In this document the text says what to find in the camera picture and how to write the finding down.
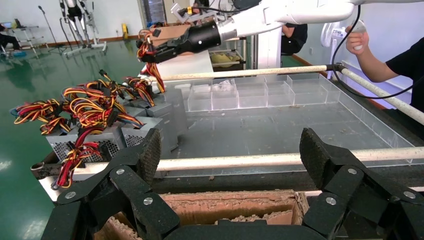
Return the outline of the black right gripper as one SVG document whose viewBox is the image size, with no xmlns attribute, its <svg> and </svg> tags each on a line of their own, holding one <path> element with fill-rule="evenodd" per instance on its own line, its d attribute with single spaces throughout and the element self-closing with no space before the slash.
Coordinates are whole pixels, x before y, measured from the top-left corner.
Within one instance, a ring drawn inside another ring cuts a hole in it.
<svg viewBox="0 0 424 240">
<path fill-rule="evenodd" d="M 147 52 L 142 55 L 142 61 L 159 64 L 176 58 L 182 53 L 199 53 L 219 46 L 221 43 L 217 23 L 209 21 L 202 25 L 192 26 L 187 30 L 187 34 L 169 39 L 161 45 L 148 44 Z"/>
</svg>

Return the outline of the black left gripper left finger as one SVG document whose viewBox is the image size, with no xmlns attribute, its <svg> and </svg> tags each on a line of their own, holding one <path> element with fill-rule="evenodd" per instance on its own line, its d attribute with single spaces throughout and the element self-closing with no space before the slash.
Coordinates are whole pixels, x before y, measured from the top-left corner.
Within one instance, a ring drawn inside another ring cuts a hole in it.
<svg viewBox="0 0 424 240">
<path fill-rule="evenodd" d="M 119 150 L 105 169 L 58 196 L 42 239 L 92 240 L 117 213 L 132 218 L 142 239 L 165 239 L 180 219 L 151 189 L 160 157 L 161 135 L 152 128 L 140 144 Z"/>
</svg>

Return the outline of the operator hand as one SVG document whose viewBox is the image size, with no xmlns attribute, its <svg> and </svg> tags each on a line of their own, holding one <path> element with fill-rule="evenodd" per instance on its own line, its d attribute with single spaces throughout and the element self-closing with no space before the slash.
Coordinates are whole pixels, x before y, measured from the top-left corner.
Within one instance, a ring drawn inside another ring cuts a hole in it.
<svg viewBox="0 0 424 240">
<path fill-rule="evenodd" d="M 361 55 L 369 48 L 369 35 L 365 32 L 351 32 L 347 35 L 346 49 L 354 54 Z"/>
</svg>

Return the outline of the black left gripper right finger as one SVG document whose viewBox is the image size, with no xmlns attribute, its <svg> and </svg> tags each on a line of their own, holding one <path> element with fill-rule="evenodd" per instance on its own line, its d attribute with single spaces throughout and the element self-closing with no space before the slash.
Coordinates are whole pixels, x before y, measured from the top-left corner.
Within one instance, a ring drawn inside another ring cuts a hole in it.
<svg viewBox="0 0 424 240">
<path fill-rule="evenodd" d="M 367 168 L 343 147 L 327 144 L 304 128 L 301 161 L 321 191 L 302 225 L 333 240 L 350 213 L 372 223 L 384 240 L 424 237 L 424 197 L 417 191 Z"/>
</svg>

